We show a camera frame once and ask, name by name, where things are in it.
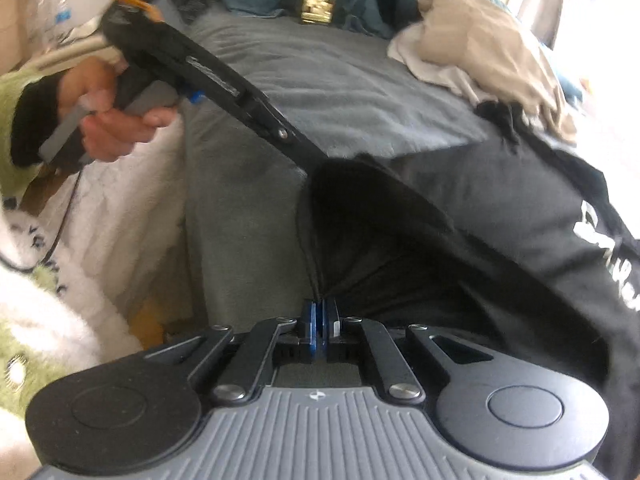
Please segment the green sleeve forearm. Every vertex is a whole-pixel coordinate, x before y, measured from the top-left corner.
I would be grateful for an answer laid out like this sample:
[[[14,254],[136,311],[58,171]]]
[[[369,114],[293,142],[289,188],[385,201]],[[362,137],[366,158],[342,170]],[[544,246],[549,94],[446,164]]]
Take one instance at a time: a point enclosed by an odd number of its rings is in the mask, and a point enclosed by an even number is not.
[[[63,75],[14,70],[1,76],[2,198],[19,202],[39,174],[40,146],[58,125],[58,84]]]

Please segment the person left hand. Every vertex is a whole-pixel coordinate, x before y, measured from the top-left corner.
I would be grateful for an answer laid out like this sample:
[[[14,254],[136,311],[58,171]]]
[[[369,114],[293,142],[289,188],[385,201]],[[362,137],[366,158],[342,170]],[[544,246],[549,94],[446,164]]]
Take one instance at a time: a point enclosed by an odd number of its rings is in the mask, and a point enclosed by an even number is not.
[[[80,122],[86,153],[99,162],[114,162],[129,155],[139,143],[149,143],[160,128],[170,126],[175,107],[152,108],[143,116],[116,110],[117,79],[128,67],[90,56],[68,70],[58,82],[58,119],[81,103],[91,113]]]

